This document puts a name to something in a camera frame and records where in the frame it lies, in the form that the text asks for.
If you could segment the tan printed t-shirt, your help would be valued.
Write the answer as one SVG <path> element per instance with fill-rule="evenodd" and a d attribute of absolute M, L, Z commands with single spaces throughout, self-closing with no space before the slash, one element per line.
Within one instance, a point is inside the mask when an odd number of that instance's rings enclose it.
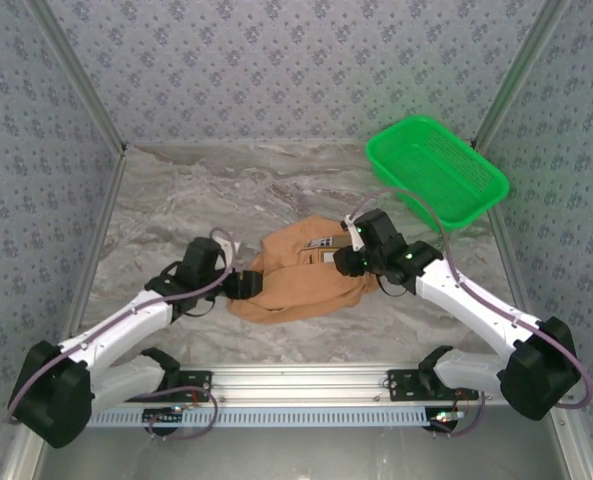
<path fill-rule="evenodd" d="M 378 284 L 372 274 L 350 277 L 337 271 L 333 254 L 350 245 L 339 222 L 319 215 L 271 233 L 249 265 L 262 274 L 262 291 L 247 300 L 230 300 L 229 312 L 249 322 L 277 324 L 359 304 Z"/>

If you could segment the green plastic mesh basket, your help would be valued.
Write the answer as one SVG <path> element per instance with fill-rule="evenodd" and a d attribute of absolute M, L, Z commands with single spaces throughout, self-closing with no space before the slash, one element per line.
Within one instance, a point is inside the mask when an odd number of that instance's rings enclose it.
<path fill-rule="evenodd" d="M 465 228 L 505 199 L 507 177 L 439 121 L 413 115 L 367 141 L 365 154 L 385 186 L 420 196 L 399 196 L 433 230 Z"/>

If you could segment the black controller board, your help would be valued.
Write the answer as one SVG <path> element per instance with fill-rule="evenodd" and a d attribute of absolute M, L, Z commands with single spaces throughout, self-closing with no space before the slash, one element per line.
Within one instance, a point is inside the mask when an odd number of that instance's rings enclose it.
<path fill-rule="evenodd" d="M 182 417 L 179 407 L 148 408 L 142 412 L 141 422 L 150 435 L 164 437 L 179 429 Z"/>
<path fill-rule="evenodd" d="M 434 434 L 450 435 L 463 417 L 457 409 L 440 407 L 427 407 L 425 413 L 429 424 L 424 429 Z"/>

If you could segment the grey sheet metal panel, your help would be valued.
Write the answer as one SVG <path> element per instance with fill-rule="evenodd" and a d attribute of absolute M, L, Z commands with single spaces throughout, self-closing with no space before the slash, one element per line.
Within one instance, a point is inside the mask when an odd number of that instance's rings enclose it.
<path fill-rule="evenodd" d="M 422 429 L 215 429 L 157 442 L 91 429 L 47 450 L 35 480 L 570 480 L 546 426 L 489 417 L 473 433 Z"/>

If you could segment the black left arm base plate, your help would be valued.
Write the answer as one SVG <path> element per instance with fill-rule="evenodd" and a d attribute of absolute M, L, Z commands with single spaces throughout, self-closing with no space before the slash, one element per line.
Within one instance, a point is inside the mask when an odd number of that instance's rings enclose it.
<path fill-rule="evenodd" d="M 208 370 L 178 370 L 176 372 L 166 372 L 161 384 L 156 392 L 166 391 L 180 387 L 198 387 L 199 391 L 175 391 L 160 396 L 141 395 L 129 399 L 129 402 L 148 401 L 156 403 L 171 402 L 190 402 L 206 403 L 209 402 L 208 395 L 204 391 L 210 391 L 212 387 L 212 372 Z"/>

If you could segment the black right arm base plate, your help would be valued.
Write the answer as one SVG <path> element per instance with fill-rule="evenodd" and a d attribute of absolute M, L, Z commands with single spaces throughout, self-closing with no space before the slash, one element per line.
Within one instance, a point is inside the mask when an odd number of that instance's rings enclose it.
<path fill-rule="evenodd" d="M 433 371 L 388 370 L 383 385 L 388 390 L 390 400 L 394 402 L 450 402 L 479 399 L 479 393 L 475 390 L 447 387 Z"/>

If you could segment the aluminium mounting rail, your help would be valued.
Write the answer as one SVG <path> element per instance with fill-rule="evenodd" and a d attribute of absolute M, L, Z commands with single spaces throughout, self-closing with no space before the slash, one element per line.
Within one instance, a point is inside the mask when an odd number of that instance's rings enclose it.
<path fill-rule="evenodd" d="M 48 371 L 27 367 L 22 370 L 13 395 L 31 406 L 59 406 L 87 409 L 93 414 L 122 404 L 195 405 L 190 402 L 129 402 L 141 395 L 160 396 L 175 391 L 199 391 L 180 387 L 156 392 L 166 372 L 208 370 L 212 387 L 204 391 L 210 404 L 248 405 L 363 405 L 390 400 L 383 385 L 388 370 L 384 365 L 263 365 L 209 368 L 162 366 L 139 356 L 131 362 L 97 372 L 84 362 L 65 359 Z"/>

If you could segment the aluminium frame post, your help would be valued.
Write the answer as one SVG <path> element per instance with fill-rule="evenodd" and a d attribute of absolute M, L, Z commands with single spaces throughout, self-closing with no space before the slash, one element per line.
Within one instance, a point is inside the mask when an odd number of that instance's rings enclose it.
<path fill-rule="evenodd" d="M 103 138 L 114 153 L 122 156 L 125 144 L 121 135 L 48 1 L 24 0 L 24 3 Z"/>
<path fill-rule="evenodd" d="M 493 140 L 572 0 L 543 0 L 515 58 L 487 109 L 471 145 L 480 153 Z"/>

